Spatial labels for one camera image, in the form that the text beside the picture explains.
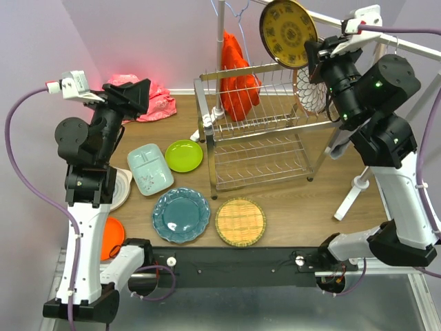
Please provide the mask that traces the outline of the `pale blue rectangular dish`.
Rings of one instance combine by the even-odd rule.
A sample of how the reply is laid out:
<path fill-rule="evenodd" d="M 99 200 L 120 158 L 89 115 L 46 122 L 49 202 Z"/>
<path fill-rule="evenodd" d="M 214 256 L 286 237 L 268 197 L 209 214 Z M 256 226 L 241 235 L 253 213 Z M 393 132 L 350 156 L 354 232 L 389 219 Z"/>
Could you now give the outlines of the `pale blue rectangular dish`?
<path fill-rule="evenodd" d="M 140 193 L 144 196 L 159 193 L 174 183 L 165 157 L 154 143 L 131 151 L 127 156 L 127 163 Z"/>

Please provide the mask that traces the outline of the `yellow patterned dark plate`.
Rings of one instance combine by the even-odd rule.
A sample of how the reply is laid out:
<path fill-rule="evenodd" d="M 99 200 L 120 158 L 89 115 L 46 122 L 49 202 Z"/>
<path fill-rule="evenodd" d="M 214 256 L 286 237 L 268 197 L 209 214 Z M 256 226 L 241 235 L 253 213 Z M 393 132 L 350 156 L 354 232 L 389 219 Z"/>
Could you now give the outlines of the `yellow patterned dark plate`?
<path fill-rule="evenodd" d="M 306 41 L 318 41 L 314 20 L 297 1 L 271 1 L 259 19 L 261 41 L 269 56 L 288 69 L 308 64 Z"/>

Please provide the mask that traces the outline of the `large floral brown-rim plate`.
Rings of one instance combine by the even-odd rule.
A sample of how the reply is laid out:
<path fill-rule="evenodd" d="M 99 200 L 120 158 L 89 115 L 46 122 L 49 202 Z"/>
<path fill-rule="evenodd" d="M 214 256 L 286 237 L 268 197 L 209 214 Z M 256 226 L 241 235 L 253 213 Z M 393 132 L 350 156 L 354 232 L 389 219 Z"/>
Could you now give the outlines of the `large floral brown-rim plate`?
<path fill-rule="evenodd" d="M 296 103 L 304 112 L 318 115 L 325 110 L 326 85 L 310 83 L 308 67 L 294 70 L 292 84 Z"/>

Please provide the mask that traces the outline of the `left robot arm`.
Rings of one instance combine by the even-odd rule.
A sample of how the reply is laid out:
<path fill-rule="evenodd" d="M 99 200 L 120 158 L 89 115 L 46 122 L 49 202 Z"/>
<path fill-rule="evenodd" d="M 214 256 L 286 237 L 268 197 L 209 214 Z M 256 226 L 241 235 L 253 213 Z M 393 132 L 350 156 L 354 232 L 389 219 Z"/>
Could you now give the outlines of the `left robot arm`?
<path fill-rule="evenodd" d="M 151 243 L 127 239 L 116 258 L 100 269 L 117 174 L 110 159 L 122 139 L 122 123 L 147 112 L 150 84 L 149 79 L 107 83 L 100 91 L 82 94 L 83 105 L 93 111 L 91 122 L 70 117 L 55 130 L 58 155 L 68 165 L 65 201 L 71 226 L 63 277 L 55 298 L 43 306 L 45 318 L 110 324 L 130 277 L 152 267 Z"/>

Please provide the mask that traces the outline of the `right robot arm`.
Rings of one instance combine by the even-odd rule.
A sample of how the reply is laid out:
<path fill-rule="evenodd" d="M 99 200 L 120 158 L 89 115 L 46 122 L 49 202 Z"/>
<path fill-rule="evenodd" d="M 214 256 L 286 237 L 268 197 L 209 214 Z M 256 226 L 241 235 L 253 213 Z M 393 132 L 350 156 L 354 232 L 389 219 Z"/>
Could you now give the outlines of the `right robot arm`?
<path fill-rule="evenodd" d="M 318 248 L 318 265 L 333 270 L 347 259 L 375 257 L 391 266 L 427 267 L 437 255 L 437 219 L 418 167 L 422 146 L 409 122 L 396 114 L 420 81 L 397 54 L 380 57 L 360 74 L 361 50 L 338 54 L 340 44 L 338 37 L 305 42 L 309 80 L 326 85 L 341 129 L 350 132 L 350 142 L 379 183 L 391 219 L 370 230 L 331 235 Z"/>

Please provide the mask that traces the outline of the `woven bamboo tray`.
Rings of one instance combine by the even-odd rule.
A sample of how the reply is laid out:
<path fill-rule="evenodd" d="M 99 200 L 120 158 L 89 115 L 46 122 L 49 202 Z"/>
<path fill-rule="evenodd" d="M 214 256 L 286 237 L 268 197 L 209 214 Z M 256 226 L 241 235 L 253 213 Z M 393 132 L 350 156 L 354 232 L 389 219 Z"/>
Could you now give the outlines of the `woven bamboo tray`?
<path fill-rule="evenodd" d="M 263 209 L 245 197 L 230 199 L 216 211 L 215 227 L 219 237 L 226 244 L 237 248 L 257 243 L 266 225 Z"/>

